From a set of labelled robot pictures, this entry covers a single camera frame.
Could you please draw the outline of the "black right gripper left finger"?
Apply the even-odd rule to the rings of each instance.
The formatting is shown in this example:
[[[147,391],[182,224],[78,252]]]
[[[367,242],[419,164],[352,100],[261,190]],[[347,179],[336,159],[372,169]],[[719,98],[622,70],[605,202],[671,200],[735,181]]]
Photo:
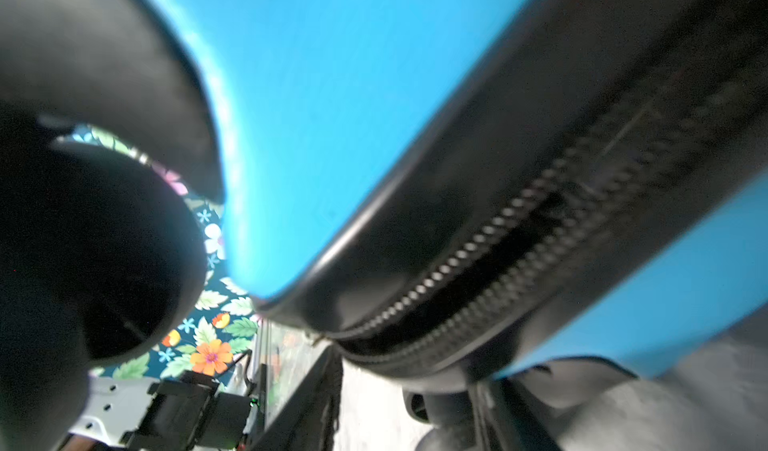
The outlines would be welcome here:
[[[265,430],[252,430],[248,449],[332,450],[342,385],[342,358],[334,348],[326,348]]]

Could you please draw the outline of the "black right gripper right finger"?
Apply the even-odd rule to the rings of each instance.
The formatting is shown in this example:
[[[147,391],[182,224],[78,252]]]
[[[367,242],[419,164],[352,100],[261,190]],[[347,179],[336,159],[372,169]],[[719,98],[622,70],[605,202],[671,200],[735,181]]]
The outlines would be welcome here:
[[[509,381],[480,381],[470,399],[478,450],[560,450]]]

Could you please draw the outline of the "blue hard-shell suitcase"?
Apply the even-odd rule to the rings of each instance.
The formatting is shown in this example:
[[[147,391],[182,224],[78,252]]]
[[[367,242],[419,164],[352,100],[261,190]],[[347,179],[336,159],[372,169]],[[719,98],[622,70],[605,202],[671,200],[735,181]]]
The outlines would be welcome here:
[[[767,446],[767,0],[1,0],[1,446],[319,355],[478,450]]]

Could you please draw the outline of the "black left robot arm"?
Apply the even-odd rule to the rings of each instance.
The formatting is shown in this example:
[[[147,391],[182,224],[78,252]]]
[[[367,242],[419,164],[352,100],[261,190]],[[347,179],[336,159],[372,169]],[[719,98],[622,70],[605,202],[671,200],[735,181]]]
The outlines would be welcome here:
[[[242,450],[257,399],[191,371],[179,378],[90,379],[59,450]]]

